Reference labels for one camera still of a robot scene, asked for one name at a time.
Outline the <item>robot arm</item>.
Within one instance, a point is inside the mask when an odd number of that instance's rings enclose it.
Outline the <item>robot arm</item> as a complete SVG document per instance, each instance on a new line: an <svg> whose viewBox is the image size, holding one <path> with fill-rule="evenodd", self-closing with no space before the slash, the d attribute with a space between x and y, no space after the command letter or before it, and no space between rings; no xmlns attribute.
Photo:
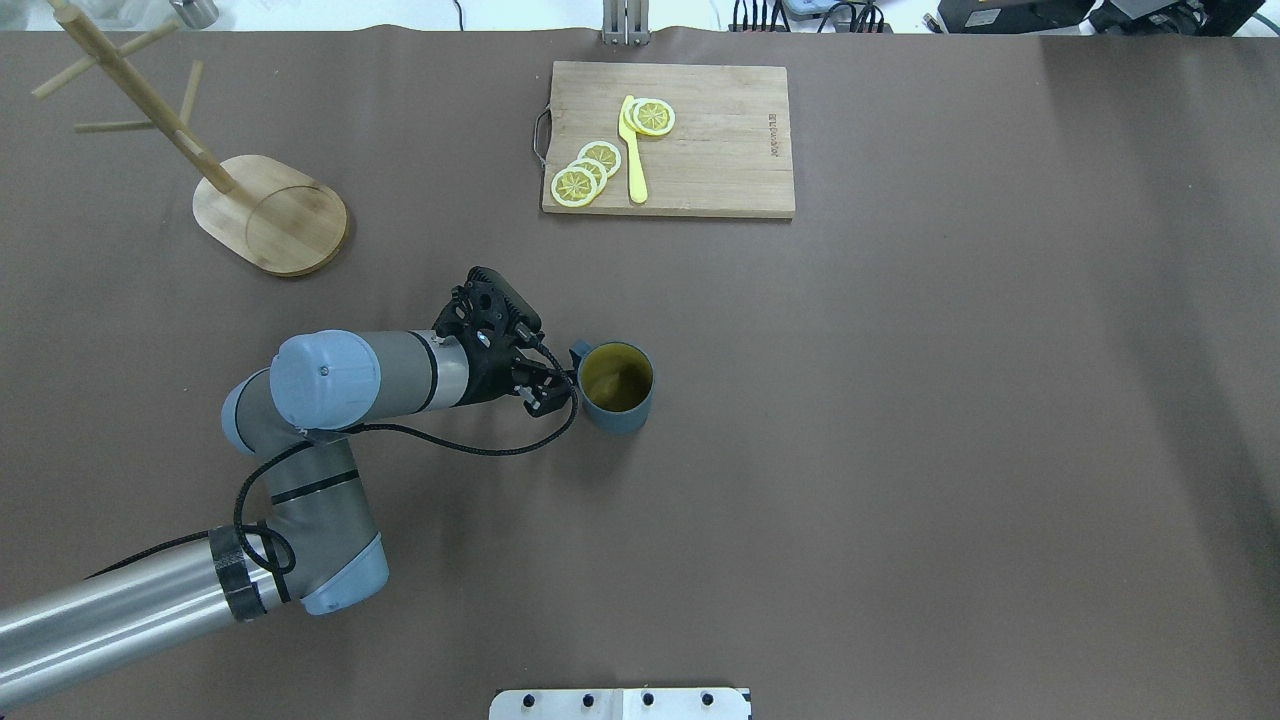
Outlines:
<svg viewBox="0 0 1280 720"><path fill-rule="evenodd" d="M541 334L321 331L285 341L221 409L253 457L270 512L163 543L3 612L3 710L13 711L152 653L251 623L292 601L325 615L389 577L349 441L416 413L515 396L532 415L575 405Z"/></svg>

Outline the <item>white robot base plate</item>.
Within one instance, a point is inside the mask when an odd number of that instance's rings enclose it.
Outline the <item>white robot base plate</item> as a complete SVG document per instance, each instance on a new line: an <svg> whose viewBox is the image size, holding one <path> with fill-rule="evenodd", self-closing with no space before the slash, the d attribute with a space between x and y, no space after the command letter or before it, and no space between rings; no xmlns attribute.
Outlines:
<svg viewBox="0 0 1280 720"><path fill-rule="evenodd" d="M489 719L753 719L750 691L733 687L508 689Z"/></svg>

